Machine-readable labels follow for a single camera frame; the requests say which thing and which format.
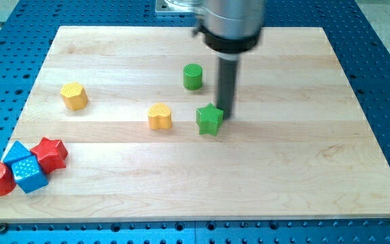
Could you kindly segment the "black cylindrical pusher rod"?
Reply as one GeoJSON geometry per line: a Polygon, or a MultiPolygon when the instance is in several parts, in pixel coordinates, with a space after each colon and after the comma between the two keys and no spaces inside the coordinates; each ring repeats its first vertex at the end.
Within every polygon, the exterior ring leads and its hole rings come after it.
{"type": "Polygon", "coordinates": [[[223,119],[232,115],[237,70],[238,56],[218,57],[216,107],[223,111],[223,119]]]}

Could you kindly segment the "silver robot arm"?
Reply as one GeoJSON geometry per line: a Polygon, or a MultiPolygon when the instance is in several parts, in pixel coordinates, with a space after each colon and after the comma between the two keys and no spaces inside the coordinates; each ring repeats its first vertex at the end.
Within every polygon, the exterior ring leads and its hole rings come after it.
{"type": "Polygon", "coordinates": [[[204,0],[192,31],[217,53],[216,107],[232,116],[240,55],[256,47],[265,22],[265,0],[204,0]]]}

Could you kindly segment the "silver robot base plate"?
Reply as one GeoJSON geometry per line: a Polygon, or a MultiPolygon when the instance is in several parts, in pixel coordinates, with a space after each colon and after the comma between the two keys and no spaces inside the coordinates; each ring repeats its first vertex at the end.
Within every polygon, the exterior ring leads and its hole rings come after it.
{"type": "Polygon", "coordinates": [[[156,0],[155,13],[159,16],[190,13],[201,5],[202,0],[156,0]]]}

